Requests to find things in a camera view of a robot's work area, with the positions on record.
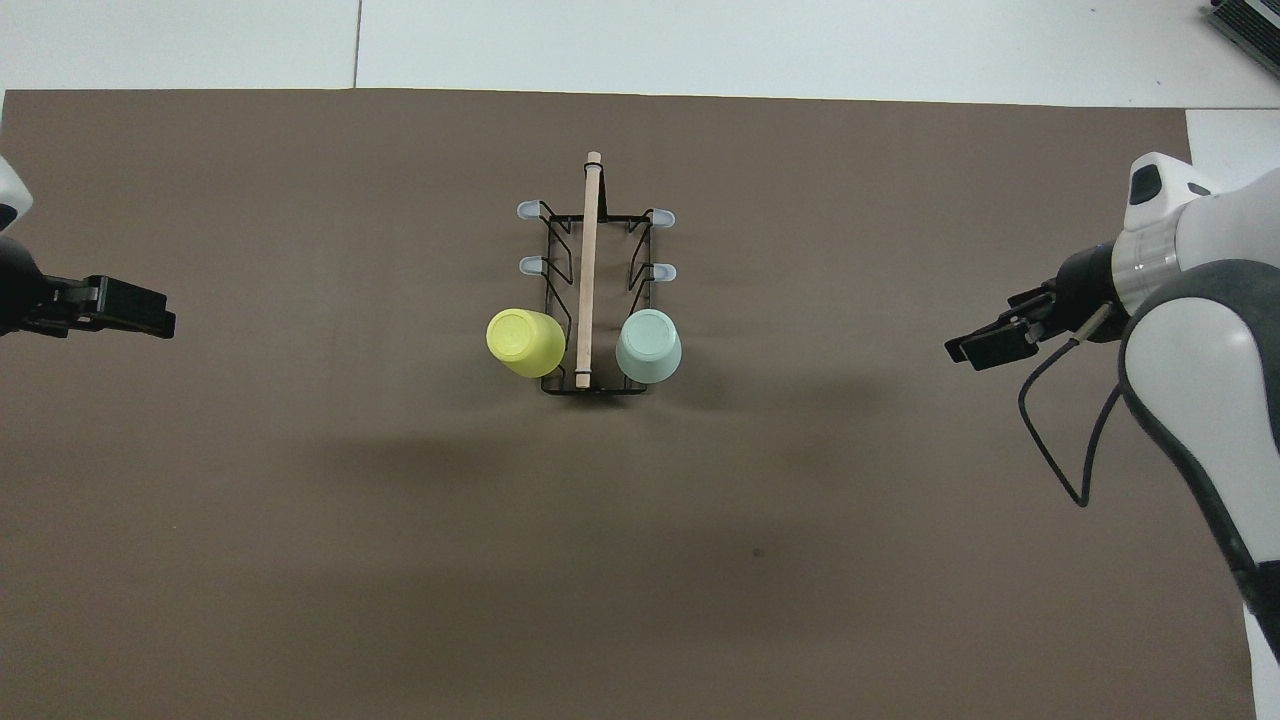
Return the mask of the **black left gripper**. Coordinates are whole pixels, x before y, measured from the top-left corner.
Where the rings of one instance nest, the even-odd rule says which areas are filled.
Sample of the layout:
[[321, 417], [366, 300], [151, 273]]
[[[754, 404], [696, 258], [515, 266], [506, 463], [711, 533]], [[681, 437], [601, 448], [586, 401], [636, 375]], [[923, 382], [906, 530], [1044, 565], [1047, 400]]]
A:
[[177, 315], [166, 309], [166, 295], [109, 275], [45, 277], [22, 243], [1, 238], [1, 336], [18, 332], [41, 299], [42, 333], [49, 337], [65, 338], [73, 331], [175, 336]]

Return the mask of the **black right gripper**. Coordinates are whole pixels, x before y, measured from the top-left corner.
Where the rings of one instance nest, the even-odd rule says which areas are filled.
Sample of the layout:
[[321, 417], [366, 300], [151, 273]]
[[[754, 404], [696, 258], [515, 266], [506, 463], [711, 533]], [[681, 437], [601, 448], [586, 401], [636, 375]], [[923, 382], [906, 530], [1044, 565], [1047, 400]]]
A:
[[1089, 337], [1107, 343], [1121, 338], [1126, 310], [1115, 290], [1112, 245], [1096, 245], [1068, 258], [1051, 284], [1015, 293], [993, 322], [947, 340], [943, 348], [952, 363], [968, 363], [975, 372], [1021, 361], [1039, 352], [1041, 342], [1061, 332], [1079, 331], [1105, 304], [1111, 313]]

